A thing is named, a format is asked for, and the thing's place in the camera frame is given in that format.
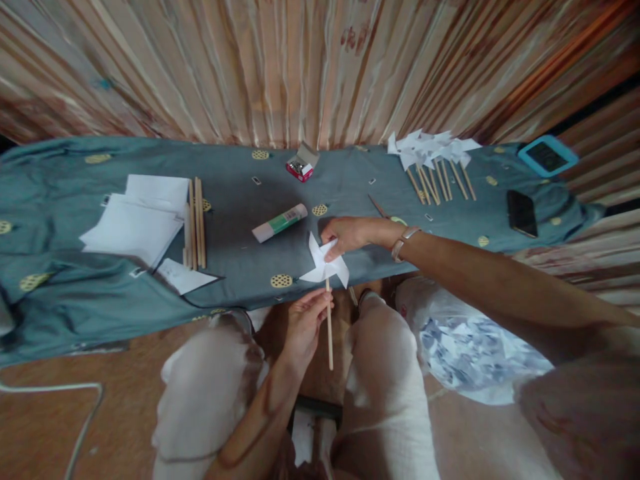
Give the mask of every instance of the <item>clear plastic bag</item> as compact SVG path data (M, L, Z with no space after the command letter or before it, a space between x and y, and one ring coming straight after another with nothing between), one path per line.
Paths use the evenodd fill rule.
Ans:
M396 303L422 345L423 371L470 399L513 403L514 383L553 368L527 342L430 280L404 282Z

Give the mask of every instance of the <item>wristwatch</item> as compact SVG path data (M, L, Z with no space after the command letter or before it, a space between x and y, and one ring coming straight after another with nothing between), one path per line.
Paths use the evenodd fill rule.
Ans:
M404 262L404 260L400 260L399 258L400 249L405 244L405 241L409 240L411 236L417 231L420 231L418 227L409 227L404 231L404 233L400 236L400 238L398 238L398 241L393 245L393 248L391 250L391 258L393 259L394 262L396 263Z

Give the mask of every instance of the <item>white paper pinwheel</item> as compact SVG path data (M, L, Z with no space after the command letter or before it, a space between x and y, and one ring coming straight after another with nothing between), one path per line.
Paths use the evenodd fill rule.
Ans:
M338 278L340 278L342 285L347 288L347 284L349 283L349 269L347 268L345 261L342 260L342 256L336 258L332 262L325 262L325 255L337 242L337 239L332 240L326 245L320 247L313 234L309 232L309 250L311 251L315 268L300 277L300 280L319 283L332 275L337 275Z
M481 145L473 139L460 140L452 137L450 131L431 135L416 130L400 140L396 139L393 132L389 137L387 153L400 156L404 170L414 163L434 170L433 160L437 157L452 160L466 167L471 160L467 151L480 147Z

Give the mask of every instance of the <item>tiled floor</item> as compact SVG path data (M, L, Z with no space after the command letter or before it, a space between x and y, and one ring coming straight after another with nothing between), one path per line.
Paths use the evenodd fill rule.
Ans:
M356 287L383 291L392 281ZM309 366L301 393L342 403L351 354L344 337L357 310L346 291L335 292L333 372L328 369L327 329ZM286 332L285 305L276 306L256 340L267 358L276 357ZM160 368L166 358L200 328L182 325L132 340L127 352L66 357L10 367L0 372L8 385L100 382L105 396L83 444L76 479L150 478L151 434L163 390ZM425 379L428 395L441 386ZM14 480L62 478L78 432L93 407L95 390L0 395L0 477ZM531 428L514 406L487 407L455 393L429 404L443 479L557 478Z

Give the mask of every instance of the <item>smartphone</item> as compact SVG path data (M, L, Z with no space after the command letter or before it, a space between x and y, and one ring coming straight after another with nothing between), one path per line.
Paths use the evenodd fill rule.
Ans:
M509 226L528 237L538 238L538 224L535 221L533 200L516 192L516 190L508 190L507 206L509 208Z

